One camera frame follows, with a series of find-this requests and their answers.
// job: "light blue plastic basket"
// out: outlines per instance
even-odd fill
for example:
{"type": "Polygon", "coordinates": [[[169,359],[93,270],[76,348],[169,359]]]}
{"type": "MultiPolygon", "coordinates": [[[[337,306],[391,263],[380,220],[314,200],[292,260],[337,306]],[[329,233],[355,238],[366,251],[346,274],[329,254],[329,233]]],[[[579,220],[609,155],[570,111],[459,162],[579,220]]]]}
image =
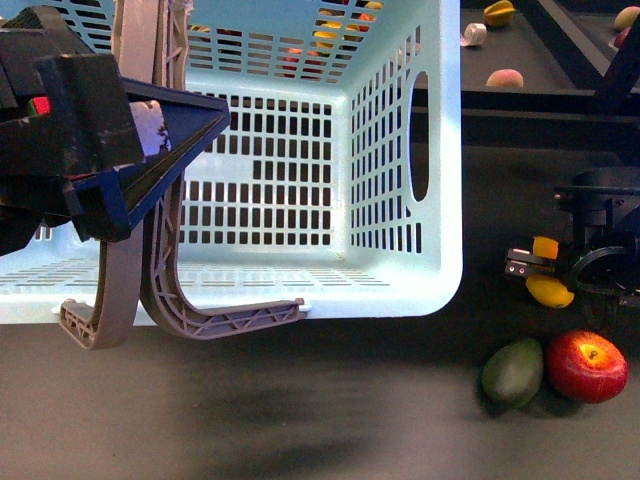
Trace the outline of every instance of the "light blue plastic basket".
{"type": "MultiPolygon", "coordinates": [[[[187,87],[224,96],[233,117],[186,172],[179,272],[196,306],[303,298],[309,318],[413,316],[458,287],[459,3],[346,3],[194,3],[187,87]],[[421,73],[429,155],[410,160],[421,73]]],[[[4,0],[0,15],[34,4],[109,52],[112,0],[4,0]]],[[[0,258],[0,323],[55,322],[65,298],[91,304],[97,252],[66,225],[0,258]]]]}

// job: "apple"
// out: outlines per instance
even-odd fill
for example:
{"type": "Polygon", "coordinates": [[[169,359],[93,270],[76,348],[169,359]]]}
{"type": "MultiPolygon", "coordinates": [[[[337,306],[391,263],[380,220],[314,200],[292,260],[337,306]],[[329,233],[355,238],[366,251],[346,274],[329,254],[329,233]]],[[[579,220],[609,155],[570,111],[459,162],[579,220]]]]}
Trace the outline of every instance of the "apple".
{"type": "Polygon", "coordinates": [[[631,30],[631,27],[627,27],[623,31],[621,31],[613,41],[613,46],[616,48],[622,47],[622,44],[627,39],[627,35],[629,35],[630,30],[631,30]]]}
{"type": "Polygon", "coordinates": [[[629,378],[622,353],[609,340],[588,330],[554,338],[545,357],[551,385],[578,402],[605,402],[622,392],[629,378]]]}

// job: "dark gray floor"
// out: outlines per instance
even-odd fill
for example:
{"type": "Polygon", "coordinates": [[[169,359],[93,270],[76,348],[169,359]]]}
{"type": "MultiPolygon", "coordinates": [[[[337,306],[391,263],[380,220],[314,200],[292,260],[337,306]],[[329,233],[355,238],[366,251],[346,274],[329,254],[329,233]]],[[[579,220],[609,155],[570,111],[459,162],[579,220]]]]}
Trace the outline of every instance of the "dark gray floor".
{"type": "Polygon", "coordinates": [[[465,273],[419,319],[315,321],[213,343],[136,328],[85,353],[55,325],[0,328],[2,479],[640,478],[640,333],[608,335],[631,380],[577,407],[542,389],[498,415],[482,362],[519,335],[581,325],[501,277],[513,235],[561,236],[552,187],[610,158],[467,149],[465,273]]]}

